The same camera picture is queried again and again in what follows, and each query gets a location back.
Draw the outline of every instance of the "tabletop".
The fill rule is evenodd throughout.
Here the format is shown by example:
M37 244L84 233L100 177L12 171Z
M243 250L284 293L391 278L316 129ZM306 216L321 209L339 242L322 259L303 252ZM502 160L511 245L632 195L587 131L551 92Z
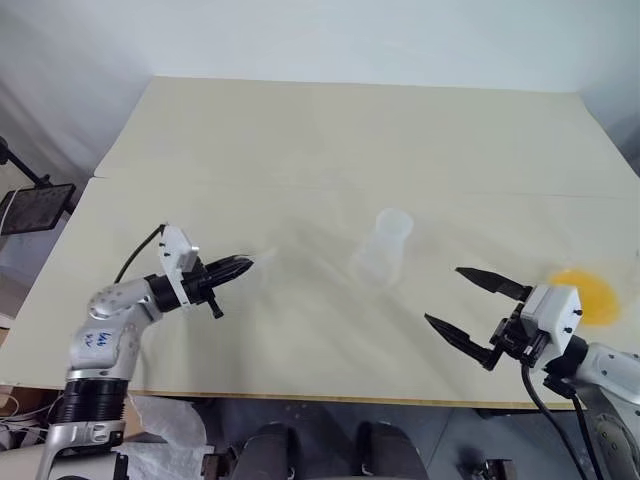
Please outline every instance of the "tabletop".
M0 351L2 383L60 387L87 300L164 221L204 261L257 261L218 289L223 318L201 306L147 330L134 390L528 405L515 361L486 372L424 321L488 344L513 310L457 266L595 272L623 313L578 334L637 348L637 178L573 94L157 78L96 177ZM397 283L373 289L350 259L387 207L414 229ZM159 271L149 248L127 275Z

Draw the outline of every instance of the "white wall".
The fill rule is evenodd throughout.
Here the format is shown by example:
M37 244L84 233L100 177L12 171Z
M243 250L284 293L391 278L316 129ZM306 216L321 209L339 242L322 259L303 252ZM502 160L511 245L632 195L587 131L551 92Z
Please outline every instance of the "white wall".
M580 91L633 158L638 4L0 0L0 132L34 165L86 178L152 74L457 85Z

